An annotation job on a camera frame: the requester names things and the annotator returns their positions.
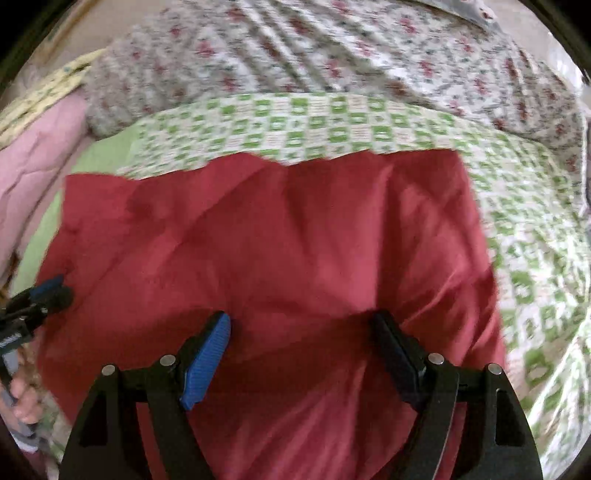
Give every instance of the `green patterned fabric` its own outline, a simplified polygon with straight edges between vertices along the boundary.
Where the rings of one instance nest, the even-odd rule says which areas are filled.
[[[237,151],[290,164],[364,149],[458,150],[496,271],[508,375],[545,477],[572,462],[591,432],[589,247],[567,173],[546,147],[448,113],[328,93],[207,100],[137,127],[119,171],[136,179]]]

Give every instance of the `finger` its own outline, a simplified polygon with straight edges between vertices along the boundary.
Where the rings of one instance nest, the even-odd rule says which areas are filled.
[[[27,382],[24,376],[21,374],[19,375],[20,371],[18,371],[12,381],[10,382],[10,393],[14,398],[21,398],[23,393],[26,392],[27,388],[29,388],[29,382]]]
[[[19,420],[29,415],[36,405],[39,404],[39,396],[34,388],[29,388],[12,409],[14,416]]]
[[[43,416],[43,406],[39,403],[33,407],[33,409],[29,412],[26,417],[21,418],[21,422],[26,423],[27,425],[31,425],[33,423],[38,423]]]

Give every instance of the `pink blanket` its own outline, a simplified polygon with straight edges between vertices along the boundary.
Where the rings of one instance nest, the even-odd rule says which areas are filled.
[[[27,222],[60,170],[86,141],[86,101],[77,90],[0,151],[0,282]]]

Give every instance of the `blue gripper pad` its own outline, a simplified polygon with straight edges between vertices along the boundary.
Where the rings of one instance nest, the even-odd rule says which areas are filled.
[[[199,403],[205,397],[205,392],[212,382],[213,374],[216,372],[222,355],[228,346],[230,330],[230,317],[224,313],[203,343],[193,363],[187,368],[184,391],[180,398],[181,405],[185,410],[191,410],[196,403]]]
[[[39,297],[41,297],[42,295],[45,295],[48,291],[53,290],[54,288],[61,287],[61,285],[63,283],[64,283],[64,276],[63,275],[58,275],[56,277],[53,277],[53,278],[43,282],[41,285],[38,285],[38,286],[32,288],[31,291],[29,292],[29,297],[31,298],[32,301],[36,301]]]

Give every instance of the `metal screw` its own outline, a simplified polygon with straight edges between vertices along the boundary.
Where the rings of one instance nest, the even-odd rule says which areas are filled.
[[[174,365],[176,361],[177,359],[174,355],[164,355],[160,359],[160,365],[162,365],[163,367],[170,367],[170,365]]]
[[[430,353],[427,358],[434,365],[441,365],[445,361],[443,355],[440,353]]]
[[[489,364],[488,371],[493,375],[501,375],[503,373],[503,369],[497,364]]]
[[[105,365],[103,370],[100,371],[104,376],[108,377],[109,375],[113,375],[115,373],[115,366],[114,365]]]

